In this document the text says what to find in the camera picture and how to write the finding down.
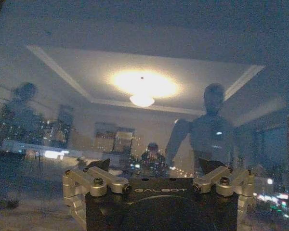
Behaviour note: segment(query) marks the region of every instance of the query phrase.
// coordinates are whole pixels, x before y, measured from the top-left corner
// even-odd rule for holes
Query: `ceiling molding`
[[[83,97],[85,97],[91,103],[107,104],[107,105],[120,106],[120,107],[132,107],[132,108],[139,108],[139,109],[145,109],[145,110],[182,113],[182,114],[189,114],[189,115],[199,115],[199,116],[205,114],[205,112],[201,110],[165,107],[165,106],[157,106],[157,105],[152,105],[150,107],[138,107],[130,102],[96,99],[92,97],[84,88],[82,88],[72,78],[72,76],[69,75],[59,64],[57,64],[56,61],[52,59],[41,47],[34,46],[34,45],[28,45],[26,47],[35,56],[37,56],[40,60],[42,60],[51,70],[57,73],[65,82],[67,82],[70,86],[72,86],[76,91],[78,91]]]
[[[252,65],[250,66],[241,77],[234,82],[225,92],[225,101],[234,95],[241,87],[250,81],[256,74],[258,74],[265,66]]]
[[[271,112],[280,110],[284,107],[286,107],[286,101],[282,97],[277,97],[241,115],[240,117],[238,117],[236,120],[233,121],[233,124],[235,127],[239,127],[245,123],[248,123],[254,119],[260,118]]]
[[[129,119],[129,120],[136,120],[139,121],[139,112],[136,111],[130,111],[130,110],[120,110],[118,113],[118,110],[116,108],[100,108],[98,104],[96,104],[93,108],[86,108],[81,109],[78,114],[82,114],[82,116],[88,117],[88,115],[94,115],[95,118],[99,118],[102,116],[103,118],[118,118],[120,119]],[[150,111],[149,113],[143,113],[141,115],[141,121],[154,121],[158,123],[164,123],[164,124],[171,124],[174,125],[175,120],[178,118],[185,118],[187,120],[193,120],[197,118],[197,116],[194,115],[187,115],[183,116],[182,114],[170,114],[170,113],[153,113]]]

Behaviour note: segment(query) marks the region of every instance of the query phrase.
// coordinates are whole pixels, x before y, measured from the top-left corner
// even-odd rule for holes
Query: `silver metal bracket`
[[[107,194],[107,187],[113,193],[129,193],[131,187],[126,178],[116,177],[98,167],[75,169],[65,172],[62,178],[64,204],[70,207],[71,215],[87,230],[86,204],[84,195],[90,192],[94,197]]]
[[[224,166],[219,166],[213,171],[202,177],[196,177],[193,180],[193,190],[196,193],[208,193],[211,191],[212,185],[220,180],[221,177],[230,175],[230,169]]]
[[[251,230],[244,225],[243,219],[247,215],[248,205],[254,204],[255,176],[250,170],[235,169],[229,178],[221,178],[216,184],[216,192],[223,196],[231,196],[234,192],[239,195],[237,207],[237,230]]]

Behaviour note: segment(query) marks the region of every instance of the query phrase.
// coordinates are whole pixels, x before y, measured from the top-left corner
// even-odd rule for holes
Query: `recessed ceiling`
[[[119,73],[139,71],[159,73],[177,86],[168,97],[157,97],[147,110],[204,113],[203,93],[210,83],[222,83],[226,100],[251,80],[264,66],[209,62],[194,59],[168,58],[138,54],[27,46],[60,78],[89,102],[136,107],[130,102],[131,92],[115,85]],[[156,81],[157,90],[165,84]]]

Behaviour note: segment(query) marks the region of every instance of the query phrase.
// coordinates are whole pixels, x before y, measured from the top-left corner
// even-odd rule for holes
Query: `city lights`
[[[267,183],[268,183],[268,184],[273,184],[273,180],[269,178],[269,179],[267,180]]]
[[[278,204],[278,199],[274,196],[271,197],[271,200],[275,203],[275,204]]]
[[[60,157],[60,159],[63,160],[63,156],[64,156],[65,154],[68,154],[68,153],[69,153],[69,151],[65,151],[65,150],[60,151],[60,152],[56,152],[56,151],[45,151],[44,156],[45,156],[46,158],[50,158],[50,159],[57,159],[58,157]]]
[[[265,201],[271,201],[272,198],[271,198],[270,196],[265,195],[265,196],[264,196],[264,200],[265,200]]]
[[[289,196],[287,194],[284,194],[284,193],[280,193],[276,197],[279,198],[279,199],[285,199],[285,200],[289,199]]]

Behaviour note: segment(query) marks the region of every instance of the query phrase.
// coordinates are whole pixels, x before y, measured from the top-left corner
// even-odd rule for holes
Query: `glowing light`
[[[211,147],[212,148],[222,148],[221,146],[218,146],[218,145],[212,145]]]
[[[259,195],[257,198],[258,198],[259,200],[265,201],[265,197],[264,197],[263,195]]]
[[[50,158],[50,159],[57,159],[58,158],[58,156],[60,157],[60,159],[61,160],[63,160],[63,156],[65,155],[65,154],[68,154],[69,153],[69,151],[60,151],[60,152],[56,152],[56,151],[45,151],[45,154],[44,154],[44,156],[46,157],[46,158]]]
[[[285,200],[289,199],[289,196],[287,194],[283,194],[283,193],[280,193],[276,197],[279,198],[279,199],[285,199]]]
[[[275,204],[278,204],[278,199],[276,197],[273,197],[272,196],[272,201],[275,203]]]
[[[112,82],[123,92],[144,93],[153,98],[170,97],[179,90],[176,83],[154,71],[123,71],[114,75]]]
[[[268,184],[273,184],[273,180],[269,178],[269,179],[267,180],[267,183],[268,183]]]
[[[271,198],[270,196],[264,196],[264,200],[265,200],[265,201],[271,201],[272,198]]]
[[[155,100],[144,94],[136,94],[130,97],[130,101],[139,107],[148,107],[154,104]]]

